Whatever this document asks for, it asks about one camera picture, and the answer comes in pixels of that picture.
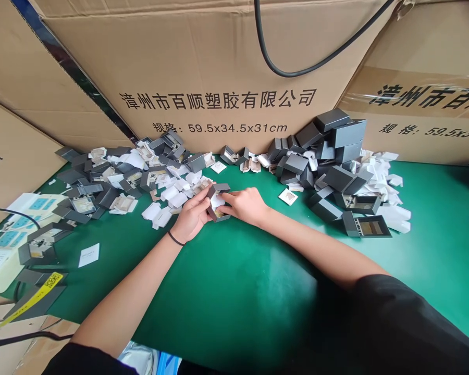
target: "forearm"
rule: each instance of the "forearm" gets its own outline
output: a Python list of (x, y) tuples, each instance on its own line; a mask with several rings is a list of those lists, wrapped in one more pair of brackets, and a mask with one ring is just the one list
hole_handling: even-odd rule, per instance
[(117, 358), (132, 338), (181, 250), (166, 234), (87, 316), (71, 339)]
[(374, 261), (336, 239), (311, 229), (275, 210), (260, 228), (285, 241), (344, 289), (369, 274), (388, 274)]

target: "black cable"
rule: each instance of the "black cable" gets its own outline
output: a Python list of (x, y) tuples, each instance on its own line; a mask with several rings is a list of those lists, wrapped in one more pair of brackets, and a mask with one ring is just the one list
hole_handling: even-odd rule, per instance
[[(31, 216), (29, 215), (26, 215), (26, 214), (23, 214), (22, 212), (17, 212), (17, 211), (14, 211), (14, 210), (9, 210), (7, 208), (0, 208), (0, 211), (3, 211), (3, 212), (7, 212), (9, 214), (15, 214), (15, 215), (20, 215), (20, 216), (24, 216), (25, 218), (31, 220), (33, 222), (33, 224), (35, 224), (36, 228), (37, 229), (40, 229), (40, 224), (38, 224), (38, 222), (33, 219)], [(19, 288), (21, 287), (21, 282), (18, 281), (17, 284), (16, 284), (16, 287), (14, 289), (14, 294), (13, 294), (13, 300), (14, 300), (14, 303), (17, 303), (19, 301)]]
[(316, 65), (310, 66), (309, 68), (302, 69), (296, 72), (284, 72), (281, 69), (278, 69), (276, 65), (273, 64), (271, 59), (269, 58), (269, 55), (267, 54), (267, 49), (266, 49), (266, 43), (264, 42), (264, 34), (262, 30), (262, 20), (261, 20), (261, 0), (254, 0), (254, 9), (255, 9), (255, 26), (257, 27), (257, 38), (259, 39), (259, 47), (261, 47), (261, 52), (262, 56), (264, 57), (264, 60), (266, 61), (266, 64), (268, 67), (277, 75), (285, 78), (292, 78), (292, 77), (299, 77), (303, 76), (305, 74), (308, 74), (312, 72), (313, 70), (316, 70), (323, 65), (325, 65), (327, 62), (331, 61), (334, 59), (338, 54), (340, 54), (343, 50), (345, 50), (347, 47), (349, 47), (356, 39), (358, 39), (368, 28), (375, 22), (377, 19), (386, 11), (387, 8), (394, 2), (394, 0), (388, 0), (384, 5), (381, 6), (381, 8), (375, 13), (368, 22), (363, 25), (361, 29), (359, 29), (355, 35), (349, 38), (348, 41), (346, 41), (344, 44), (342, 44), (339, 48), (337, 48), (334, 52), (332, 52), (330, 55), (325, 57), (323, 60), (321, 60), (319, 63)]
[(8, 339), (1, 339), (0, 340), (0, 346), (4, 345), (9, 345), (9, 344), (15, 344), (20, 341), (24, 340), (30, 340), (30, 339), (35, 339), (39, 337), (45, 337), (54, 341), (62, 341), (62, 340), (67, 340), (73, 337), (73, 335), (67, 335), (67, 336), (58, 336), (52, 332), (33, 332), (33, 333), (27, 333), (21, 336), (16, 336), (16, 337), (10, 337)]
[(38, 222), (37, 222), (35, 219), (33, 219), (31, 216), (28, 216), (28, 215), (26, 215), (26, 214), (23, 214), (22, 212), (17, 212), (17, 211), (9, 210), (9, 209), (7, 209), (7, 208), (0, 208), (0, 211), (8, 212), (9, 214), (15, 214), (15, 215), (24, 216), (25, 218), (30, 219), (31, 221), (33, 221), (33, 224), (36, 225), (36, 228), (37, 228), (37, 229), (40, 229), (40, 224), (38, 224)]

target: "person's right hand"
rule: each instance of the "person's right hand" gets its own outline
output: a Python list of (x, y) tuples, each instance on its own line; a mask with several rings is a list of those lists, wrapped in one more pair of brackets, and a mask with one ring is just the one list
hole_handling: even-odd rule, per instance
[(255, 187), (249, 187), (242, 191), (222, 193), (220, 195), (232, 207), (219, 206), (217, 211), (246, 221), (256, 227), (260, 227), (263, 220), (268, 217), (271, 208), (268, 207), (259, 190)]

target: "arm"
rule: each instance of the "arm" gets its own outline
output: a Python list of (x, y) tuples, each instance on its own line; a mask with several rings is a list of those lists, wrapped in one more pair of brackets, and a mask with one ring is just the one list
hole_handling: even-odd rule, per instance
[[(208, 188), (184, 204), (170, 230), (180, 243), (193, 239), (209, 221), (207, 192)], [(181, 249), (182, 246), (166, 234), (86, 317), (71, 342), (98, 348), (117, 358), (134, 335)]]
[(224, 193), (232, 207), (219, 211), (233, 215), (285, 241), (340, 287), (350, 290), (356, 281), (371, 274), (388, 274), (374, 261), (326, 234), (311, 229), (268, 207), (259, 191), (250, 187)]

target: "wristband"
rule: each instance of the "wristband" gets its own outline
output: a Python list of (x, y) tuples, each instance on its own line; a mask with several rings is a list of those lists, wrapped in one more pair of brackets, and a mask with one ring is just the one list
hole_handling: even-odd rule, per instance
[(174, 240), (174, 242), (175, 242), (176, 244), (181, 245), (181, 246), (184, 246), (184, 245), (185, 245), (185, 244), (181, 244), (179, 241), (177, 241), (177, 240), (174, 238), (174, 236), (172, 235), (172, 233), (171, 233), (170, 231), (168, 231), (167, 233), (168, 233), (168, 235), (170, 236), (170, 238)]

